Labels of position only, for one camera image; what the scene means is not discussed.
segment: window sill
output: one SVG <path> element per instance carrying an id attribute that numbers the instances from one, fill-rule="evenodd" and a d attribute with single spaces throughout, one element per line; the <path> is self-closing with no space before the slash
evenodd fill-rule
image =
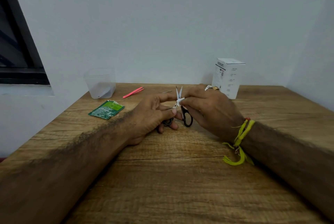
<path id="1" fill-rule="evenodd" d="M 0 95 L 54 96 L 50 85 L 0 84 Z"/>

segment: scissors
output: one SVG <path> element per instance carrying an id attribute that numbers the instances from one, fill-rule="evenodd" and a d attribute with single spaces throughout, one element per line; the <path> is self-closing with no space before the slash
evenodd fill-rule
<path id="1" fill-rule="evenodd" d="M 183 123 L 184 123 L 184 125 L 185 125 L 186 127 L 190 127 L 190 126 L 192 125 L 193 118 L 192 118 L 192 116 L 190 115 L 190 113 L 188 112 L 188 110 L 187 110 L 186 108 L 184 108 L 182 105 L 180 105 L 180 102 L 184 99 L 184 98 L 181 98 L 182 88 L 183 88 L 183 86 L 181 87 L 181 89 L 180 89 L 180 93 L 179 93 L 178 90 L 177 90 L 177 87 L 176 87 L 177 101 L 176 101 L 175 105 L 173 106 L 173 108 L 176 109 L 177 106 L 180 106 L 180 107 L 181 107 L 181 113 L 182 113 L 182 120 L 183 120 Z M 190 124 L 187 124 L 187 121 L 186 121 L 186 113 L 188 113 L 188 114 L 190 115 L 190 117 L 191 117 Z M 172 122 L 173 122 L 173 119 L 174 119 L 174 118 L 171 118 L 171 119 L 169 119 L 169 120 L 164 120 L 164 121 L 162 121 L 162 123 L 163 123 L 164 125 L 171 125 Z"/>

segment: silver ring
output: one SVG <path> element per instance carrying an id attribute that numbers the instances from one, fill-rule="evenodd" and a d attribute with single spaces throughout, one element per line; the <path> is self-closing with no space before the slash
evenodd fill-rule
<path id="1" fill-rule="evenodd" d="M 211 85 L 207 85 L 207 86 L 205 87 L 205 90 L 207 90 L 207 89 L 209 89 L 209 88 L 212 88 L 212 86 L 211 86 Z"/>

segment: green sachet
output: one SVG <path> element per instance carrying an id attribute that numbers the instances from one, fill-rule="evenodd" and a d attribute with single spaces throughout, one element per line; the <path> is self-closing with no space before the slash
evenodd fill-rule
<path id="1" fill-rule="evenodd" d="M 116 101 L 107 100 L 101 104 L 98 108 L 88 113 L 90 116 L 96 116 L 99 118 L 110 119 L 119 113 L 125 106 L 118 104 Z"/>

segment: small white paper piece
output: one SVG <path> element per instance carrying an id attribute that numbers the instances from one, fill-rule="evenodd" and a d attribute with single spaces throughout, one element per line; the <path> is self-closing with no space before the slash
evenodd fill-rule
<path id="1" fill-rule="evenodd" d="M 177 104 L 178 107 L 181 106 L 181 105 L 180 105 L 180 102 L 181 102 L 183 99 L 184 99 L 184 97 L 176 100 L 176 104 Z"/>

